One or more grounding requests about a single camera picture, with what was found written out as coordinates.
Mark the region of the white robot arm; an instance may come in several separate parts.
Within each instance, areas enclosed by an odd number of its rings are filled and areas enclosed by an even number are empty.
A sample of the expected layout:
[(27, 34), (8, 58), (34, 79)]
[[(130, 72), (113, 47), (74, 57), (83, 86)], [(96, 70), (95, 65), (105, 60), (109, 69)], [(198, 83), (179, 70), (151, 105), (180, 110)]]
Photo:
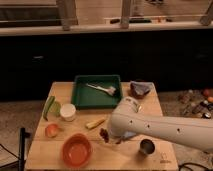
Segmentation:
[(107, 130), (111, 137), (126, 132), (143, 134), (213, 153), (213, 120), (140, 114), (139, 102), (124, 97), (109, 117)]

